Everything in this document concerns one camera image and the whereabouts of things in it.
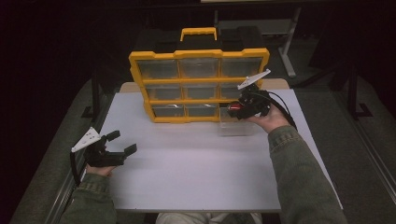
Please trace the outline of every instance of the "green sleeve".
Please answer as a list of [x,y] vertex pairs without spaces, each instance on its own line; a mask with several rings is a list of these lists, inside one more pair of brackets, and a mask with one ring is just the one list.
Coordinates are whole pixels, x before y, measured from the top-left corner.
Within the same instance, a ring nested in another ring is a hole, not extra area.
[[109,178],[85,174],[73,192],[73,202],[61,217],[65,223],[116,223],[117,213],[109,194]]
[[297,131],[279,127],[268,141],[286,223],[347,223],[332,186]]

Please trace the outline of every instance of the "person's arm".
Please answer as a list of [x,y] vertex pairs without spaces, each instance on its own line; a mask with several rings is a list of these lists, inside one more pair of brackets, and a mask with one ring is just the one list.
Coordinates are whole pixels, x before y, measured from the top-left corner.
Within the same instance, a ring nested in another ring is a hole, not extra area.
[[109,194],[109,177],[114,168],[87,166],[87,173],[73,192],[73,202],[62,215],[61,224],[117,222],[117,213]]
[[347,223],[337,197],[304,139],[271,106],[265,117],[252,117],[268,132],[278,199],[286,223]]

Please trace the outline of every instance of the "white table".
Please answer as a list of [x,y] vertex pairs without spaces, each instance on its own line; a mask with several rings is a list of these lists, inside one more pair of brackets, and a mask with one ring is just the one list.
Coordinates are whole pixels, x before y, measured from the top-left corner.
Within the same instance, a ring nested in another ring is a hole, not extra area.
[[[293,90],[275,90],[291,114],[324,174],[330,180]],[[137,152],[113,172],[111,194],[117,209],[136,212],[280,210],[267,134],[222,137],[215,122],[152,123],[140,93],[117,93],[101,134],[120,130],[107,143]]]

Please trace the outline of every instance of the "black cable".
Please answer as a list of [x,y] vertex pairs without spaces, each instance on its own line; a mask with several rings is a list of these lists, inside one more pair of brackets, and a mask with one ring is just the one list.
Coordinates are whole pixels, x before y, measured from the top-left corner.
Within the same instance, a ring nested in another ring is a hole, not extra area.
[[250,92],[249,94],[253,94],[253,95],[260,96],[261,98],[264,98],[264,99],[268,100],[271,104],[273,104],[274,106],[276,106],[276,108],[278,108],[278,109],[280,110],[280,112],[285,116],[285,119],[288,121],[288,123],[289,123],[291,126],[293,126],[293,127],[298,131],[297,125],[296,125],[296,123],[294,122],[294,119],[293,119],[293,117],[291,116],[291,113],[289,112],[289,109],[288,109],[288,107],[286,106],[285,101],[283,101],[283,99],[282,99],[279,95],[277,95],[277,94],[275,94],[275,93],[272,92],[272,94],[274,94],[274,95],[276,95],[277,97],[279,97],[279,99],[283,102],[283,104],[285,105],[285,107],[287,108],[287,110],[286,110],[282,105],[280,105],[276,100],[274,100],[274,99],[271,98],[271,97],[268,98],[268,97],[266,97],[266,96],[264,96],[264,95],[261,95],[261,94],[258,94],[258,93],[256,93],[256,92]]
[[72,168],[72,174],[75,179],[76,185],[79,186],[81,181],[79,180],[79,175],[76,166],[76,154],[74,152],[70,152],[70,163]]
[[283,105],[285,106],[285,108],[286,108],[286,110],[288,111],[288,113],[290,114],[290,111],[289,111],[289,108],[288,108],[288,106],[286,105],[286,103],[285,103],[285,101],[278,95],[278,94],[276,94],[276,93],[274,93],[274,92],[271,92],[271,91],[268,91],[268,93],[271,93],[271,94],[273,94],[273,95],[275,95],[275,96],[277,96],[277,98],[279,98],[279,100],[281,100],[282,101],[282,103],[283,103]]

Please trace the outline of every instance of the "pants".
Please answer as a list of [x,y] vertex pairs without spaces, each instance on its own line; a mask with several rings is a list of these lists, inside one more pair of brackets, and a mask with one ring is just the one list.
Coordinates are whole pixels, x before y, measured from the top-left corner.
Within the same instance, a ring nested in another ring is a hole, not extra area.
[[160,213],[156,224],[262,224],[260,213]]

